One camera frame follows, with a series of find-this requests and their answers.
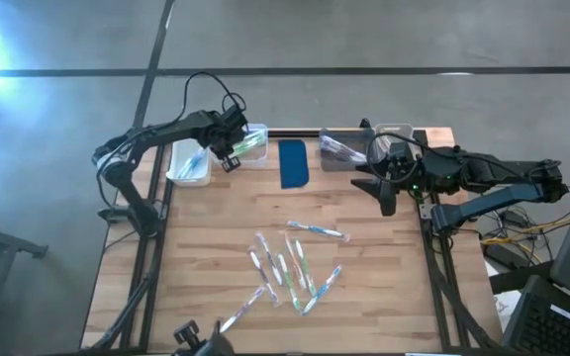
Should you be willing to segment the black power brick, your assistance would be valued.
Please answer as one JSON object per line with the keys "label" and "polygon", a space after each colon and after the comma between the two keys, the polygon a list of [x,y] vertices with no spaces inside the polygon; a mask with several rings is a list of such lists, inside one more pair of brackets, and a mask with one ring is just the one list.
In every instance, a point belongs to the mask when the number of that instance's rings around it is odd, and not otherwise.
{"label": "black power brick", "polygon": [[500,244],[484,245],[483,255],[510,270],[519,269],[521,264],[524,263],[524,259],[518,254]]}

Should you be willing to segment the dark grey plastic bin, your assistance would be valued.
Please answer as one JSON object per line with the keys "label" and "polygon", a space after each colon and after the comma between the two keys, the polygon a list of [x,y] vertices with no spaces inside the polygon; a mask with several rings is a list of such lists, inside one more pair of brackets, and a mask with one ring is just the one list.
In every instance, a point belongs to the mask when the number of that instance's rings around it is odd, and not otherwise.
{"label": "dark grey plastic bin", "polygon": [[[362,129],[362,130],[346,130],[337,131],[329,129],[321,129],[319,132],[319,144],[321,136],[330,136],[331,138],[345,144],[346,146],[365,154],[367,143],[374,136],[374,131],[372,129]],[[354,171],[357,166],[365,165],[354,164],[351,162],[344,162],[336,160],[333,155],[329,152],[322,151],[320,147],[321,155],[321,167],[324,171]]]}

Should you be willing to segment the black power adapter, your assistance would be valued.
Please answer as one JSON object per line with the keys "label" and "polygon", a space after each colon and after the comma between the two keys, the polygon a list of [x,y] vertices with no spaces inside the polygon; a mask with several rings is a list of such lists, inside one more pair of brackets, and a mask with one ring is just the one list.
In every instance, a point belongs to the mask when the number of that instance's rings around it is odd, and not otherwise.
{"label": "black power adapter", "polygon": [[503,223],[513,225],[516,227],[528,227],[529,222],[525,216],[522,216],[513,211],[503,211],[499,214],[499,217]]}

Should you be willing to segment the black keyboard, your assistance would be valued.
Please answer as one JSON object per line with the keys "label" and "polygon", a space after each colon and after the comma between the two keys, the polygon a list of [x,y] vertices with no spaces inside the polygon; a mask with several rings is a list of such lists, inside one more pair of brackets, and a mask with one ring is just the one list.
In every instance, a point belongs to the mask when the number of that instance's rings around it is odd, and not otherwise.
{"label": "black keyboard", "polygon": [[570,296],[539,276],[530,277],[502,345],[524,353],[570,356]]}

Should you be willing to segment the purple toothbrush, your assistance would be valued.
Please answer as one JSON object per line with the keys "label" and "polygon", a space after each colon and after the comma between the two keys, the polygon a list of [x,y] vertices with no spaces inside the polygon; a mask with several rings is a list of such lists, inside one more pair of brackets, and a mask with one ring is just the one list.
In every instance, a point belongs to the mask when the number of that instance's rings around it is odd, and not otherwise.
{"label": "purple toothbrush", "polygon": [[250,309],[250,307],[265,293],[266,287],[259,286],[251,295],[251,297],[244,302],[238,311],[220,325],[219,332],[224,333],[229,330],[236,322],[238,322]]}
{"label": "purple toothbrush", "polygon": [[279,286],[283,285],[283,279],[282,276],[279,272],[279,269],[276,265],[276,262],[274,260],[273,254],[271,253],[271,250],[269,249],[269,245],[264,237],[264,235],[261,232],[257,232],[256,234],[256,238],[258,240],[258,242],[260,243],[260,245],[262,246],[264,253],[266,255],[267,261],[271,267],[272,273],[276,279],[276,282]]}
{"label": "purple toothbrush", "polygon": [[332,144],[327,148],[336,160],[363,164],[366,162],[366,155],[343,144]]}
{"label": "purple toothbrush", "polygon": [[270,281],[264,271],[264,269],[262,268],[261,262],[258,258],[258,255],[256,253],[256,250],[254,247],[250,247],[248,249],[248,254],[250,256],[250,259],[252,261],[252,264],[254,265],[255,269],[258,271],[261,280],[263,282],[263,285],[267,288],[269,295],[270,295],[270,299],[273,303],[274,306],[278,307],[280,305],[280,300],[278,298],[278,295],[276,294],[276,292],[274,291],[272,285],[270,284]]}
{"label": "purple toothbrush", "polygon": [[366,156],[349,148],[343,143],[331,138],[330,136],[324,135],[320,137],[320,147],[322,151],[332,153],[334,156],[341,160],[354,161],[354,162],[365,162]]}

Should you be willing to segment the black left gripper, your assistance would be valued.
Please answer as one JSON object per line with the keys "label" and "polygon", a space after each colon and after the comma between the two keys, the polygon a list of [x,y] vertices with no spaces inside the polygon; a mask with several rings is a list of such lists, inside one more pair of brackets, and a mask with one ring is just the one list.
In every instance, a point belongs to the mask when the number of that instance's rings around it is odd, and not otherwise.
{"label": "black left gripper", "polygon": [[[204,117],[209,124],[198,139],[199,143],[208,147],[218,158],[229,157],[233,153],[233,145],[243,140],[242,130],[230,131],[222,119],[222,114],[216,111],[204,111]],[[241,166],[240,160],[235,156],[224,160],[221,163],[226,173]]]}

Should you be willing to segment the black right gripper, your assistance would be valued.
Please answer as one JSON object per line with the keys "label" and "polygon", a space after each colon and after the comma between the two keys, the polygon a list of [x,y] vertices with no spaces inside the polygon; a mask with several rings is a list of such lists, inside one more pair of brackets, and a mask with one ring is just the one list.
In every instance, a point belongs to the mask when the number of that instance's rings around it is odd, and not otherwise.
{"label": "black right gripper", "polygon": [[391,217],[396,213],[397,193],[445,193],[446,192],[446,148],[427,147],[422,155],[414,156],[410,166],[393,166],[386,157],[388,150],[379,155],[375,148],[365,151],[366,164],[356,167],[357,171],[371,174],[371,179],[351,179],[350,184],[378,199],[381,214]]}

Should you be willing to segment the white plastic bin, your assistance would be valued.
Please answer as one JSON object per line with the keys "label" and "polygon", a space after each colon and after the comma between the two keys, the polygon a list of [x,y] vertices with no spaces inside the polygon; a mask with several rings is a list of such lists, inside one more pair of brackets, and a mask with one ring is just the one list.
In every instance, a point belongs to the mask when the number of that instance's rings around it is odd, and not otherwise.
{"label": "white plastic bin", "polygon": [[180,180],[177,175],[187,159],[189,159],[199,148],[203,148],[196,139],[179,140],[172,144],[169,168],[166,177],[178,187],[202,187],[211,181],[212,160],[210,151],[207,150],[207,171],[205,175],[196,180]]}

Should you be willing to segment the white paper sheet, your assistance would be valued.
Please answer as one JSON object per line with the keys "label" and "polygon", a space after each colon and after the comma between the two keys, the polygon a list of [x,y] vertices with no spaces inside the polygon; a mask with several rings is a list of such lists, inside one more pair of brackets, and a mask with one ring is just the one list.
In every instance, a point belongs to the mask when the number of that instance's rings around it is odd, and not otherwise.
{"label": "white paper sheet", "polygon": [[521,295],[522,293],[519,291],[508,291],[494,295],[494,302],[503,331],[506,330]]}

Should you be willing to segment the orange toothbrush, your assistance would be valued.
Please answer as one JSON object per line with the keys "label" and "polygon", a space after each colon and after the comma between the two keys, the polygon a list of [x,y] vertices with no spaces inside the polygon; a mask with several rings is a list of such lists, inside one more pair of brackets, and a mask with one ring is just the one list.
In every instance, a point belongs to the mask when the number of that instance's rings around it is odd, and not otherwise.
{"label": "orange toothbrush", "polygon": [[286,243],[287,249],[289,251],[290,257],[291,257],[292,262],[294,264],[294,270],[295,270],[295,273],[297,276],[298,283],[303,290],[306,290],[307,289],[307,282],[306,282],[304,273],[302,271],[302,268],[299,264],[299,261],[297,259],[297,256],[294,252],[293,243],[292,243],[292,241],[289,238],[287,233],[284,233],[284,237],[285,237],[285,243]]}

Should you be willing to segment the light grey plastic bin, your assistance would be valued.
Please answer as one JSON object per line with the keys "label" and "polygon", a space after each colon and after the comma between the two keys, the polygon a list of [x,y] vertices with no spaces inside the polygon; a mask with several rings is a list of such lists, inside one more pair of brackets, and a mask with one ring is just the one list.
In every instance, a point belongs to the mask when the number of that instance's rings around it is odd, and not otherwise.
{"label": "light grey plastic bin", "polygon": [[[393,133],[393,134],[401,135],[403,137],[412,138],[414,128],[409,124],[378,124],[374,127],[374,131],[377,134]],[[376,143],[378,148],[381,148],[383,150],[388,150],[392,143],[396,143],[396,142],[400,142],[400,141],[401,140],[399,138],[396,138],[394,136],[385,135],[382,137],[378,137],[375,140],[375,143]]]}

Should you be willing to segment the clear plastic bin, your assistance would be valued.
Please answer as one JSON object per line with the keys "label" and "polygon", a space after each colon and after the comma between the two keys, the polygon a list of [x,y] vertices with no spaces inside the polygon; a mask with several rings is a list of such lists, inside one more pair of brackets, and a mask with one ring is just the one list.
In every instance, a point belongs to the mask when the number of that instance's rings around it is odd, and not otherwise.
{"label": "clear plastic bin", "polygon": [[267,142],[265,145],[265,150],[262,156],[257,157],[255,159],[251,159],[250,157],[238,157],[240,160],[241,166],[239,168],[246,168],[246,169],[254,169],[254,168],[261,168],[265,165],[267,156],[268,156],[268,128],[264,124],[247,124],[242,129],[244,136],[249,131],[256,131],[256,130],[267,130]]}

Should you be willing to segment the blue toothbrush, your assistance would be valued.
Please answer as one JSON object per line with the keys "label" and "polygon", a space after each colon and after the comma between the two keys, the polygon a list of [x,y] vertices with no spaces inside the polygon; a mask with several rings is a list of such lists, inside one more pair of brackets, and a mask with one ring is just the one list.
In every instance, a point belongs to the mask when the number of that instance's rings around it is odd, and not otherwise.
{"label": "blue toothbrush", "polygon": [[192,171],[201,163],[201,161],[207,157],[207,150],[205,148],[199,148],[185,163],[183,168],[184,175],[190,175]]}
{"label": "blue toothbrush", "polygon": [[180,180],[196,180],[205,175],[207,171],[207,152],[199,148],[189,159],[186,160],[179,170],[177,177]]}
{"label": "blue toothbrush", "polygon": [[337,280],[340,273],[341,273],[341,266],[338,265],[332,270],[332,273],[329,275],[329,277],[325,280],[325,282],[321,285],[321,287],[317,290],[317,292],[304,306],[302,310],[302,315],[307,315],[315,307],[315,305],[319,302],[319,300],[327,293],[327,291]]}
{"label": "blue toothbrush", "polygon": [[327,228],[316,226],[316,225],[301,224],[299,222],[293,222],[293,221],[287,221],[287,225],[289,227],[294,227],[296,229],[307,230],[307,231],[310,231],[310,232],[313,232],[316,234],[322,234],[325,236],[330,236],[330,237],[336,238],[336,239],[343,241],[343,242],[349,242],[350,241],[350,235],[349,234],[339,232],[336,230],[327,229]]}

